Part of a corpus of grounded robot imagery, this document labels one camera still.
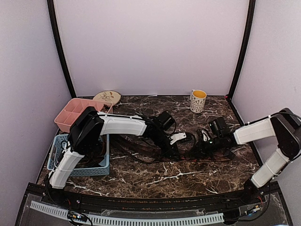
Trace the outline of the brown red patterned tie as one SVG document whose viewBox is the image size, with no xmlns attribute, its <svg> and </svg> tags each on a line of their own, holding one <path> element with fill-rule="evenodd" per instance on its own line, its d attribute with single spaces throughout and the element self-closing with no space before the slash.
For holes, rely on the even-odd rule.
<svg viewBox="0 0 301 226">
<path fill-rule="evenodd" d="M 156 149 L 154 146 L 143 146 L 132 143 L 120 135 L 113 135 L 111 144 L 114 148 L 121 151 L 135 161 L 144 164 L 154 164 L 159 162 L 223 162 L 230 161 L 235 158 L 235 154 L 227 148 L 223 148 L 224 154 L 218 155 L 216 152 L 219 149 L 206 149 L 205 141 L 194 139 L 194 145 L 190 150 L 177 151 L 176 153 L 167 153 L 161 149 Z M 131 154 L 137 152 L 139 155 L 153 158 L 153 161 L 144 161 Z"/>
</svg>

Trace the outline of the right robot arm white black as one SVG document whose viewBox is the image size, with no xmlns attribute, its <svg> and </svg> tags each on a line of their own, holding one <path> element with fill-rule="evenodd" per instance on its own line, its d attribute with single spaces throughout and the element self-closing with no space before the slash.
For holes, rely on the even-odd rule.
<svg viewBox="0 0 301 226">
<path fill-rule="evenodd" d="M 210 156 L 217 150 L 247 143 L 254 143 L 261 151 L 260 157 L 265 162 L 246 181 L 247 189 L 240 193 L 244 204 L 252 203 L 258 197 L 259 188 L 279 176 L 288 164 L 301 155 L 301 118 L 288 108 L 248 122 L 236 130 L 231 130 L 223 117 L 210 121 L 209 127 L 214 138 L 200 138 L 196 148 L 198 154 Z"/>
</svg>

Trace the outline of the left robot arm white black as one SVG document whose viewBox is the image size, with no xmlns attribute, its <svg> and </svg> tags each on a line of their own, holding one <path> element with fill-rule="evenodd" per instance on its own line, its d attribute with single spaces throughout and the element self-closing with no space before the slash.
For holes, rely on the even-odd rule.
<svg viewBox="0 0 301 226">
<path fill-rule="evenodd" d="M 101 135 L 135 135 L 149 138 L 161 149 L 160 156 L 170 159 L 180 157 L 176 142 L 167 130 L 175 124 L 174 118 L 166 111 L 158 116 L 118 115 L 98 112 L 87 107 L 73 123 L 67 140 L 67 149 L 57 168 L 51 171 L 48 184 L 48 198 L 56 205 L 66 202 L 64 189 L 66 181 L 78 162 L 88 153 L 97 149 Z"/>
</svg>

